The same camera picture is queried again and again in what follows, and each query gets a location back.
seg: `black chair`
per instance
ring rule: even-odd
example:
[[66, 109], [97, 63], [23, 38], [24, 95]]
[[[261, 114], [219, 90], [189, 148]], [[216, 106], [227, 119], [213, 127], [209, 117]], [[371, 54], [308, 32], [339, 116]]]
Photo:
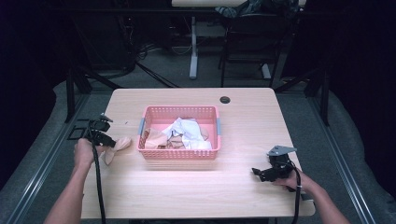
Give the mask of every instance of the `black chair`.
[[269, 87], [272, 87], [281, 43], [291, 22], [275, 14], [246, 14], [230, 19], [219, 60], [221, 87], [224, 86], [226, 63], [255, 63], [259, 69], [273, 64]]

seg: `gray carpet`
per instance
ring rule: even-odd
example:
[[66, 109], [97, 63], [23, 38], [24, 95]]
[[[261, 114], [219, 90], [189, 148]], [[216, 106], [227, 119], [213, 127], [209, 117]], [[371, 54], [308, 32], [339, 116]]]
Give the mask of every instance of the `gray carpet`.
[[[190, 71], [189, 52], [179, 55], [164, 50], [154, 50], [149, 52], [147, 58], [142, 60], [141, 63], [183, 88], [219, 87], [220, 72], [217, 69], [219, 47], [211, 45], [210, 42], [211, 39], [207, 39], [200, 45], [198, 78], [195, 80], [190, 80], [188, 75]], [[240, 67], [230, 66], [229, 71], [236, 72], [235, 68]], [[250, 74], [254, 72], [254, 70], [247, 69], [241, 71]], [[108, 72], [101, 74], [104, 76], [111, 75]], [[164, 85], [149, 77], [137, 67], [131, 74], [111, 80], [125, 88], [164, 88]], [[106, 109], [111, 91], [95, 80], [91, 80], [91, 83], [94, 90], [81, 111], [78, 112], [78, 119], [93, 119]], [[281, 84], [282, 81], [276, 78], [275, 87]], [[266, 87], [267, 85], [268, 81], [229, 80], [226, 82], [226, 87]], [[303, 88], [304, 83], [301, 83], [290, 91], [277, 95], [292, 142], [298, 148], [297, 154], [301, 165], [308, 175], [329, 191], [334, 202], [351, 223], [361, 223], [361, 218], [351, 201], [346, 185], [334, 165], [331, 145], [323, 132], [321, 121], [316, 116], [318, 111], [312, 106], [316, 104], [316, 99], [305, 98], [302, 93]], [[56, 87], [55, 91], [58, 100], [47, 125], [37, 137], [17, 171], [0, 192], [0, 208], [2, 211], [0, 213], [0, 223], [7, 223], [32, 176], [54, 147], [55, 138], [58, 135], [64, 140], [59, 145], [60, 150], [56, 155], [55, 163], [53, 163], [48, 175], [43, 177], [45, 181], [42, 186], [37, 186], [39, 191], [34, 195], [32, 203], [28, 203], [23, 208], [25, 212], [21, 212], [19, 219], [22, 220], [21, 223], [42, 223], [70, 176], [73, 167], [73, 145], [75, 141], [65, 140], [67, 133], [63, 133], [65, 129], [64, 119], [66, 118], [64, 83]], [[373, 174], [364, 162], [364, 150], [359, 133], [342, 104], [332, 94], [329, 104], [329, 122], [329, 129], [342, 150], [347, 165], [353, 173], [375, 221], [377, 223], [395, 223], [395, 202], [375, 182]], [[249, 223], [251, 220], [238, 221]], [[82, 222], [100, 223], [100, 220], [83, 220]], [[278, 221], [278, 223], [290, 222], [291, 218], [281, 218]], [[109, 220], [108, 223], [128, 223], [128, 220]], [[312, 217], [301, 217], [300, 223], [320, 223], [320, 219], [318, 214], [314, 214]]]

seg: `chair leg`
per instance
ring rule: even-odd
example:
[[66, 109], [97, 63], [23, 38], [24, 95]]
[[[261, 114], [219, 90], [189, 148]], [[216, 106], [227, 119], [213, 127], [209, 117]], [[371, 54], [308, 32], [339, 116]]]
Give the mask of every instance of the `chair leg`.
[[224, 87], [225, 58], [221, 59], [221, 87]]
[[223, 54], [220, 55], [220, 60], [219, 60], [219, 64], [218, 64], [218, 69], [221, 68], [222, 60], [223, 60]]
[[272, 85], [274, 83], [274, 78], [276, 75], [276, 68], [277, 68], [277, 62], [278, 62], [278, 57], [276, 57], [276, 60], [274, 62], [274, 69], [272, 71], [271, 79], [270, 79], [270, 84], [268, 85], [269, 88], [272, 88]]

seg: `table leg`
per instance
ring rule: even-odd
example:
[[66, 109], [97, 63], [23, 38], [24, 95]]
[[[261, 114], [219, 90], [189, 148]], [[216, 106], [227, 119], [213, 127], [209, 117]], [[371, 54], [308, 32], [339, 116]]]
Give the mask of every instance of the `table leg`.
[[191, 20], [191, 65], [190, 65], [190, 78], [197, 78], [197, 68], [198, 68], [198, 50], [197, 50], [197, 34], [196, 34], [196, 22], [195, 17], [192, 17]]

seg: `pink basket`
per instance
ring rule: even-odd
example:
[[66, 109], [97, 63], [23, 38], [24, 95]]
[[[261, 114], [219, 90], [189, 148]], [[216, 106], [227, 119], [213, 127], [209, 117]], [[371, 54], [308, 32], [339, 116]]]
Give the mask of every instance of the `pink basket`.
[[[195, 119], [209, 132], [212, 149], [144, 149], [148, 128], [162, 131], [177, 118]], [[212, 105], [152, 105], [140, 121], [137, 149], [146, 160], [214, 160], [220, 149], [219, 111]]]

